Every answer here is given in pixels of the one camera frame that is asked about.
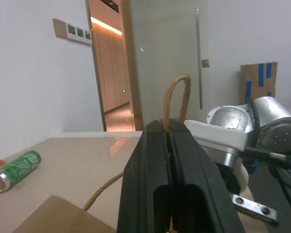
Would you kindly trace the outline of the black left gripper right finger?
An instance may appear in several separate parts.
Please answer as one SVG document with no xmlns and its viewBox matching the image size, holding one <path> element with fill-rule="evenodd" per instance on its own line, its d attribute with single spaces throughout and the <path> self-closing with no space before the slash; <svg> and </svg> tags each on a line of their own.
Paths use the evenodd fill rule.
<svg viewBox="0 0 291 233">
<path fill-rule="evenodd" d="M 218 166 L 183 123 L 170 121 L 168 145 L 175 192 L 174 230 L 244 233 Z"/>
</svg>

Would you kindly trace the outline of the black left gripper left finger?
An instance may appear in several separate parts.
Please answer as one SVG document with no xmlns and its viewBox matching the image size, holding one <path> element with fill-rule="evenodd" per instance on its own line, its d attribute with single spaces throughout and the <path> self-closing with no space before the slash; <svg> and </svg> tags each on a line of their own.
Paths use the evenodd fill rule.
<svg viewBox="0 0 291 233">
<path fill-rule="evenodd" d="M 117 233 L 166 233 L 170 224 L 167 147 L 161 123 L 145 126 L 123 173 Z"/>
</svg>

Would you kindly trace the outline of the brown paper bag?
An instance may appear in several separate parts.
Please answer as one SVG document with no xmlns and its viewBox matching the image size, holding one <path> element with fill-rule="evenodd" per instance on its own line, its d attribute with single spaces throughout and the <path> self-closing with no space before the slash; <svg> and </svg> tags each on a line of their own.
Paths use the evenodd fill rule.
<svg viewBox="0 0 291 233">
<path fill-rule="evenodd" d="M 186 117 L 191 94 L 191 76 L 178 75 L 168 86 L 163 100 L 162 129 L 165 138 L 169 131 L 170 102 L 175 87 L 179 82 L 185 84 L 178 122 L 183 123 Z M 102 192 L 123 177 L 123 172 L 111 178 L 100 187 L 87 201 L 83 208 L 67 200 L 52 195 L 38 207 L 13 233 L 113 233 L 108 224 L 87 213 Z"/>
</svg>

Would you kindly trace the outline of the white door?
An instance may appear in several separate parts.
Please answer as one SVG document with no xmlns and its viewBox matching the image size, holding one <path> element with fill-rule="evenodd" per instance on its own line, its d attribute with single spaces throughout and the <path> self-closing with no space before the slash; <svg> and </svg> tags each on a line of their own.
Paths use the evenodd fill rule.
<svg viewBox="0 0 291 233">
<path fill-rule="evenodd" d="M 163 98 L 179 74 L 191 76 L 186 118 L 204 122 L 210 108 L 207 71 L 202 68 L 203 109 L 199 108 L 195 10 L 199 9 L 201 60 L 208 59 L 207 0 L 121 0 L 133 37 L 143 123 L 163 116 Z"/>
</svg>

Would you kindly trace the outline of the cardboard sheet with blue tape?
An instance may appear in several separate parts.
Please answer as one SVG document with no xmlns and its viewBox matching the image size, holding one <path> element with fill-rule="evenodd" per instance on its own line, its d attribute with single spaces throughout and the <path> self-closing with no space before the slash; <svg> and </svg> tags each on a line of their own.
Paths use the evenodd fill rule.
<svg viewBox="0 0 291 233">
<path fill-rule="evenodd" d="M 275 97 L 277 62 L 241 66 L 240 103 L 248 98 Z"/>
</svg>

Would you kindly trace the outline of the green soda can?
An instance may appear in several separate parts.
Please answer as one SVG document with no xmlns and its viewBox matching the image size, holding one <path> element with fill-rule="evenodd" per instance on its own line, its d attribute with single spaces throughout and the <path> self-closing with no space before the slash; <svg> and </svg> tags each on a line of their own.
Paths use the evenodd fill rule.
<svg viewBox="0 0 291 233">
<path fill-rule="evenodd" d="M 40 163 L 41 155 L 37 151 L 30 150 L 0 167 L 0 193 L 12 188 L 35 170 Z"/>
</svg>

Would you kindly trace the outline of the wall switch panel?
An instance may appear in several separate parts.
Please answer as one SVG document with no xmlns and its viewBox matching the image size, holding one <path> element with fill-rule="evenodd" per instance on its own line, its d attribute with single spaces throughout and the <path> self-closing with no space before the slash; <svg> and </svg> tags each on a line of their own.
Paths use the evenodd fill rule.
<svg viewBox="0 0 291 233">
<path fill-rule="evenodd" d="M 53 18 L 53 27 L 56 37 L 92 44 L 91 32 L 57 18 Z"/>
</svg>

